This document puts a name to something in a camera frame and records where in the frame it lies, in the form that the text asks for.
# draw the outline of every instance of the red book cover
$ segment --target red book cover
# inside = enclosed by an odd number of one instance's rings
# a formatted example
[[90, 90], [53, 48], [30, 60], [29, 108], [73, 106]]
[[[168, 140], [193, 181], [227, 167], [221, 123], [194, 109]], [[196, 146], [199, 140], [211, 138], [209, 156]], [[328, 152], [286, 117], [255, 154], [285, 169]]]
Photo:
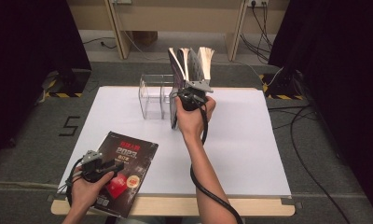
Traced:
[[158, 146], [156, 143], [110, 132], [98, 152], [103, 154], [104, 162], [113, 159], [124, 162], [124, 169], [104, 186], [92, 208], [112, 216], [128, 217]]

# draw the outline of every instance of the striped floor tape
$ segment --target striped floor tape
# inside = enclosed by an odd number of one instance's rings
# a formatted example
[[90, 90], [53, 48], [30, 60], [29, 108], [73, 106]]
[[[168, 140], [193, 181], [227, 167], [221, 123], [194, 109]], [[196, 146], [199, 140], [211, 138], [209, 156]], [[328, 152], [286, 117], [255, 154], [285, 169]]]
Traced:
[[262, 85], [263, 92], [265, 93], [265, 96], [267, 98], [279, 99], [279, 100], [303, 100], [303, 97], [298, 93], [295, 93], [295, 94], [271, 94], [269, 86], [268, 86], [269, 83], [266, 83], [264, 81], [264, 79], [263, 79], [264, 76], [265, 75], [259, 75], [261, 81], [263, 82], [263, 85]]

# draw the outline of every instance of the white tabletop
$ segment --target white tabletop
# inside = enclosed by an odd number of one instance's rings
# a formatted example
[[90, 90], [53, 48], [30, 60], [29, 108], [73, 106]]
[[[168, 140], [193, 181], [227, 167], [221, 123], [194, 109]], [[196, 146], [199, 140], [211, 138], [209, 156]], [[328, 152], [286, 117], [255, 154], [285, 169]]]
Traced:
[[[290, 188], [274, 139], [262, 91], [216, 89], [206, 152], [229, 196], [288, 197]], [[168, 119], [144, 119], [138, 87], [101, 87], [76, 143], [62, 182], [87, 150], [96, 150], [108, 132], [159, 144], [139, 195], [194, 195], [190, 159], [181, 133]]]

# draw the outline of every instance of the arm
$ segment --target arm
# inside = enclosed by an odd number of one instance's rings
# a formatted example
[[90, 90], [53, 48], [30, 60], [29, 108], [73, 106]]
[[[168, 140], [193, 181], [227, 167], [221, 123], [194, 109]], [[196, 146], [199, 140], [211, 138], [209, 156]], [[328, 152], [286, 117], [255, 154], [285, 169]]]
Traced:
[[70, 211], [67, 214], [67, 217], [63, 221], [63, 224], [75, 224], [79, 223], [82, 218], [86, 215], [89, 208], [96, 201], [97, 195], [99, 194], [100, 189], [111, 180], [114, 172], [109, 172], [104, 175], [96, 183], [90, 183], [83, 179], [81, 176], [76, 176], [73, 178], [73, 189], [72, 197], [73, 203], [70, 208]]
[[[207, 119], [210, 120], [215, 108], [215, 100], [211, 97], [207, 98], [206, 113]], [[227, 195], [221, 187], [200, 140], [200, 135], [203, 131], [203, 121], [200, 111], [198, 109], [185, 111], [178, 97], [175, 98], [175, 102], [177, 106], [178, 127], [183, 134], [196, 178], [211, 193], [229, 203]], [[236, 218], [221, 204], [207, 197], [198, 189], [196, 195], [202, 223], [236, 223]]]

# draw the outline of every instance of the table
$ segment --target table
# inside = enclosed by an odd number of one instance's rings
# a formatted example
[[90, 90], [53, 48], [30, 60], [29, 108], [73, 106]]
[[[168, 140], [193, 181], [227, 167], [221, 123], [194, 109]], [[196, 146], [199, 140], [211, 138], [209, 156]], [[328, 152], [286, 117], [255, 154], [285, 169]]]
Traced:
[[[217, 107], [206, 152], [230, 203], [243, 217], [292, 216], [295, 207], [271, 129], [262, 91], [214, 88]], [[87, 148], [97, 148], [109, 132], [159, 144], [131, 216], [198, 216], [190, 160], [182, 134], [168, 119], [143, 119], [138, 87], [101, 87], [78, 138], [62, 183]], [[52, 213], [68, 212], [55, 200]]]
[[245, 0], [133, 0], [118, 5], [105, 0], [121, 59], [127, 59], [131, 31], [224, 33], [228, 58], [235, 58]]

